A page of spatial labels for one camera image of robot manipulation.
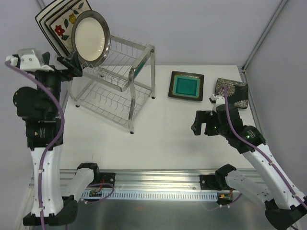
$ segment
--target green leaf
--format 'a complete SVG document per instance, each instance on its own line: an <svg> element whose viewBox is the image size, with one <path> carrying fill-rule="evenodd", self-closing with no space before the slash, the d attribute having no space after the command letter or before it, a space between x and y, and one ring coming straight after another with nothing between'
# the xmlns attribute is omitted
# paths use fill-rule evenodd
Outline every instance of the green leaf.
<svg viewBox="0 0 307 230"><path fill-rule="evenodd" d="M64 41L66 41L68 38L69 38L68 35L63 35L63 36L62 36L62 40L64 40Z"/></svg>
<svg viewBox="0 0 307 230"><path fill-rule="evenodd" d="M65 19L65 21L64 21L64 25L65 25L65 27L67 28L68 27L68 20L67 19Z"/></svg>
<svg viewBox="0 0 307 230"><path fill-rule="evenodd" d="M78 9L81 9L82 6L83 6L83 4L84 4L84 2L82 2L82 3L79 5Z"/></svg>

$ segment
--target metal dish rack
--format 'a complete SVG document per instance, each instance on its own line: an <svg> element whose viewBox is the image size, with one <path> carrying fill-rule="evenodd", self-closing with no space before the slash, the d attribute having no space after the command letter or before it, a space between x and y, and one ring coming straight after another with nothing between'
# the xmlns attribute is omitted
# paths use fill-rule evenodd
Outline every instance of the metal dish rack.
<svg viewBox="0 0 307 230"><path fill-rule="evenodd" d="M109 54L100 66L83 63L83 76L91 79L75 97L68 90L76 107L82 106L128 128L134 133L133 121L147 99L155 98L155 48L124 38L111 36ZM151 86L135 81L150 58Z"/></svg>

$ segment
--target teal square plate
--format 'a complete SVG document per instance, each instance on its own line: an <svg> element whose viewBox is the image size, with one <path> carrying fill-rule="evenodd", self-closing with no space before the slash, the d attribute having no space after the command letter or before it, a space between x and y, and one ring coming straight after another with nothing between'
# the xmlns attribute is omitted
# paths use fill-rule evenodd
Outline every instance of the teal square plate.
<svg viewBox="0 0 307 230"><path fill-rule="evenodd" d="M168 96L190 101L202 101L204 75L172 72Z"/></svg>

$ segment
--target tabletop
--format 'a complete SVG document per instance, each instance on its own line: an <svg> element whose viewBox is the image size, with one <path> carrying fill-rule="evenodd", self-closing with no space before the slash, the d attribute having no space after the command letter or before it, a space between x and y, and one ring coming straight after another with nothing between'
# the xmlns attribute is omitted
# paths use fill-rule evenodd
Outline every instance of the tabletop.
<svg viewBox="0 0 307 230"><path fill-rule="evenodd" d="M202 102L168 97L174 70L205 76ZM142 81L143 76L150 76L150 66L136 80ZM118 170L217 169L227 163L253 168L224 137L194 136L190 129L197 110L212 110L208 98L218 78L241 81L237 66L156 66L156 99L149 98L138 114L133 135L98 114L76 108L69 99L61 169L76 169L83 162ZM73 87L78 88L82 81L87 79L74 81ZM245 125L255 125L250 108L239 112Z"/></svg>

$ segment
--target flower pattern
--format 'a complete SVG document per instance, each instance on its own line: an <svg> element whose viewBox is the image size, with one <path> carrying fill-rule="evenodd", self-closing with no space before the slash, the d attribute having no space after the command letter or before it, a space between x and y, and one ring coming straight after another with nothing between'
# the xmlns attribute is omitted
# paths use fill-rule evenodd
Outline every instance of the flower pattern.
<svg viewBox="0 0 307 230"><path fill-rule="evenodd" d="M76 21L76 16L74 14L69 15L69 21L74 24Z"/></svg>
<svg viewBox="0 0 307 230"><path fill-rule="evenodd" d="M224 96L225 92L224 92L224 88L222 88L223 86L226 86L227 88L228 97L235 94L236 92L235 85L231 81L220 79L217 82L216 87L215 87L215 90L217 90L218 95Z"/></svg>
<svg viewBox="0 0 307 230"><path fill-rule="evenodd" d="M234 106L238 108L247 108L248 100L241 100L241 101L235 102Z"/></svg>
<svg viewBox="0 0 307 230"><path fill-rule="evenodd" d="M63 33L65 32L61 25L56 25L54 31L58 34L58 36L63 36Z"/></svg>

